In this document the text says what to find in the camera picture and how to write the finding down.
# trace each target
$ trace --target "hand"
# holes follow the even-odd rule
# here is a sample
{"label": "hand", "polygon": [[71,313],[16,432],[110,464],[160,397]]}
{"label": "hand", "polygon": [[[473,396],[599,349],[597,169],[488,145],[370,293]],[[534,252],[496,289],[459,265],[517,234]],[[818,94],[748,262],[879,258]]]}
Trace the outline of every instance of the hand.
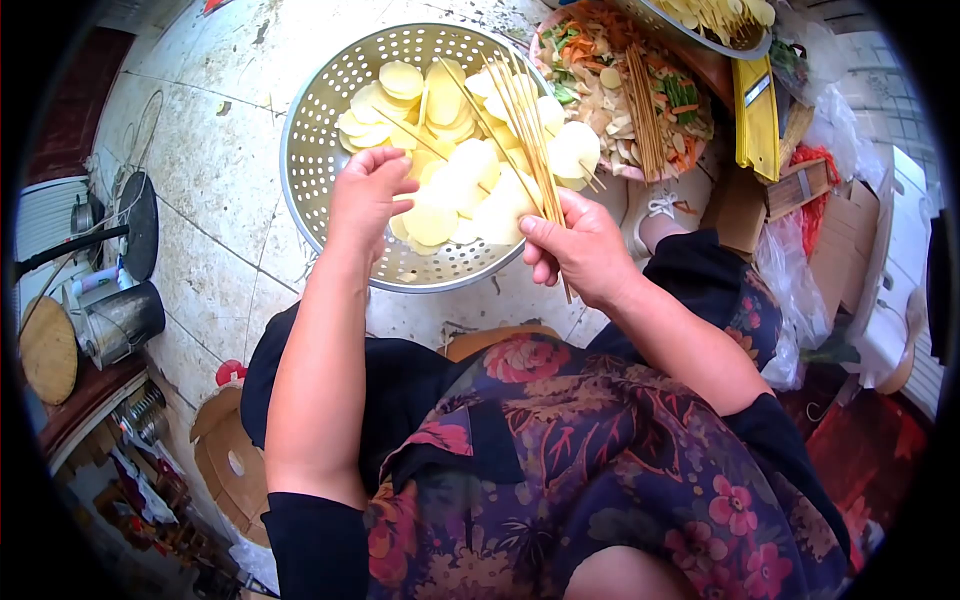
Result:
{"label": "hand", "polygon": [[520,219],[527,236],[523,262],[533,266],[534,283],[557,284],[557,272],[594,308],[616,303],[636,276],[620,228],[602,205],[565,187],[557,188],[567,229],[540,217]]}
{"label": "hand", "polygon": [[405,177],[410,159],[399,148],[376,147],[354,155],[333,184],[329,232],[324,251],[363,257],[373,264],[383,254],[383,231],[390,217],[406,212],[413,202],[394,202],[420,184]]}

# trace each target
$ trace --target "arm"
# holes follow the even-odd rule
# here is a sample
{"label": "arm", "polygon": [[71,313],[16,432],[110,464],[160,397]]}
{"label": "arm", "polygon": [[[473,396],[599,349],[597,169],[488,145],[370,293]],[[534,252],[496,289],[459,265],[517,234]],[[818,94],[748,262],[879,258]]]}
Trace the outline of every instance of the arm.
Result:
{"label": "arm", "polygon": [[726,333],[691,313],[640,273],[627,254],[607,209],[560,189],[569,229],[524,217],[523,260],[534,281],[554,285],[557,272],[604,311],[652,367],[681,381],[721,416],[750,406],[770,387],[754,363]]}
{"label": "arm", "polygon": [[315,495],[363,509],[357,456],[365,401],[367,279],[387,220],[417,190],[402,150],[358,153],[336,180],[328,242],[307,280],[276,372],[264,462],[270,492]]}

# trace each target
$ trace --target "round bamboo lid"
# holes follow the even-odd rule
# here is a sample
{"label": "round bamboo lid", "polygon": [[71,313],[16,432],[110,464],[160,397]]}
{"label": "round bamboo lid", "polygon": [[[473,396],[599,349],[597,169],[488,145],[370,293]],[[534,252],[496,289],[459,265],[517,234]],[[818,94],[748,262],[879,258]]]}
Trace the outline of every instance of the round bamboo lid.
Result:
{"label": "round bamboo lid", "polygon": [[[30,313],[31,300],[24,316]],[[20,332],[20,360],[27,382],[47,404],[62,404],[77,381],[77,341],[70,317],[43,296]]]}

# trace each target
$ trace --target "fingernail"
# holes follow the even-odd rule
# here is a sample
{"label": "fingernail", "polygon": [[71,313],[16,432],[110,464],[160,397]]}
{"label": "fingernail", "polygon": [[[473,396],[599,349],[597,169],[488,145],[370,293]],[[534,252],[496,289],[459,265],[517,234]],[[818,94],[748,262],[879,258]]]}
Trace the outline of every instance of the fingernail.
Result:
{"label": "fingernail", "polygon": [[520,231],[523,233],[530,233],[537,226],[537,222],[534,221],[533,217],[523,217],[520,219]]}

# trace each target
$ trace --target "black sleeve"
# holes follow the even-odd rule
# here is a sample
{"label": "black sleeve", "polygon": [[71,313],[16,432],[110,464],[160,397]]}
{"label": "black sleeve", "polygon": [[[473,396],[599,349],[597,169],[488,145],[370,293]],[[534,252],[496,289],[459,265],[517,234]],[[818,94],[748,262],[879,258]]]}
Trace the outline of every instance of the black sleeve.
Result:
{"label": "black sleeve", "polygon": [[302,493],[267,495],[260,518],[276,558],[283,600],[364,598],[369,551],[363,511]]}
{"label": "black sleeve", "polygon": [[744,444],[773,465],[820,511],[849,559],[850,533],[847,526],[817,478],[800,430],[777,399],[762,394],[746,410],[724,417],[724,422]]}

